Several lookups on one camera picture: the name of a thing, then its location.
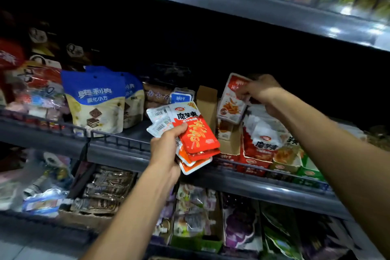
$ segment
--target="blue and cream pouch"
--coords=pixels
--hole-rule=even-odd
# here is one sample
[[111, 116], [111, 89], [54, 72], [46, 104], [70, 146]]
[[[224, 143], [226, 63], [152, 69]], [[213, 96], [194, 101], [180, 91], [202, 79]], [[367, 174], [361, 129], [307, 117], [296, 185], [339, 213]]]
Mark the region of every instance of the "blue and cream pouch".
[[90, 131], [117, 134], [123, 130], [124, 77], [114, 73], [62, 71], [62, 85], [73, 124]]
[[145, 93], [142, 82], [128, 72], [114, 72], [105, 66], [85, 66], [86, 72], [108, 72], [124, 77], [125, 104], [123, 115], [123, 128], [127, 129], [142, 121], [144, 117]]

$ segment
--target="person's left hand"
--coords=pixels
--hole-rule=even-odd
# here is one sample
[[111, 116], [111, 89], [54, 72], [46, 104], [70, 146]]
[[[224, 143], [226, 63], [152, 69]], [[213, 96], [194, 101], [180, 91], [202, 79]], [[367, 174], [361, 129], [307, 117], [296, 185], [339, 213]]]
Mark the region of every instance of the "person's left hand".
[[176, 155], [176, 137], [184, 133], [187, 124], [183, 123], [173, 129], [164, 132], [161, 138], [153, 138], [150, 141], [151, 153], [150, 165], [159, 168], [161, 174], [167, 174], [170, 177], [172, 186], [180, 177], [180, 167], [175, 163]]

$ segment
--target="blue packaged snack box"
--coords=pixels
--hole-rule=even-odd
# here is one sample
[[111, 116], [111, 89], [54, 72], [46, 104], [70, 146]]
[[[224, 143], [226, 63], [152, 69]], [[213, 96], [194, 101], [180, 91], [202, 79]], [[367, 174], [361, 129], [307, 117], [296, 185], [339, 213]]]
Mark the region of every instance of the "blue packaged snack box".
[[[123, 76], [63, 70], [61, 79], [73, 124], [86, 128], [87, 137], [91, 130], [110, 134], [123, 130], [126, 94]], [[83, 131], [75, 129], [75, 133], [82, 134]]]
[[85, 71], [92, 73], [107, 72], [124, 77], [126, 95], [123, 114], [123, 128], [127, 129], [143, 120], [145, 93], [142, 82], [140, 82], [138, 78], [128, 72], [111, 71], [105, 66], [85, 66]]

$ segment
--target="hand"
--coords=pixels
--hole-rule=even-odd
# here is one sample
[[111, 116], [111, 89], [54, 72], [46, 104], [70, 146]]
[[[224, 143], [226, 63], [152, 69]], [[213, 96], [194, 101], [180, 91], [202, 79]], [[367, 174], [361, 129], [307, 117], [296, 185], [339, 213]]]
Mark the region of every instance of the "hand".
[[184, 133], [187, 123], [183, 123], [173, 129], [164, 132], [161, 138], [153, 138], [150, 141], [151, 153], [150, 166], [156, 166], [160, 174], [170, 177], [172, 186], [180, 177], [180, 167], [175, 163], [176, 137]]
[[275, 96], [285, 90], [280, 86], [279, 82], [269, 74], [261, 75], [257, 80], [249, 82], [247, 85], [236, 90], [236, 95], [240, 98], [245, 98], [245, 95], [250, 95], [252, 98], [260, 101], [266, 106], [268, 114], [277, 117], [278, 113], [272, 105], [272, 100]]

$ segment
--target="chocolate wafer image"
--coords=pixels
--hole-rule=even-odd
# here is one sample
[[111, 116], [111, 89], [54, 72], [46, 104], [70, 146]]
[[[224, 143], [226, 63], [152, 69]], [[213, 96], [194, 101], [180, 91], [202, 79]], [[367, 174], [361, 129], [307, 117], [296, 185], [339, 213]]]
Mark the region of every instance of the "chocolate wafer image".
[[92, 110], [89, 115], [92, 116], [93, 118], [98, 118], [102, 113], [100, 112], [100, 110], [98, 108], [95, 108], [94, 110]]
[[87, 125], [91, 128], [97, 127], [99, 125], [99, 120], [95, 118], [87, 119]]

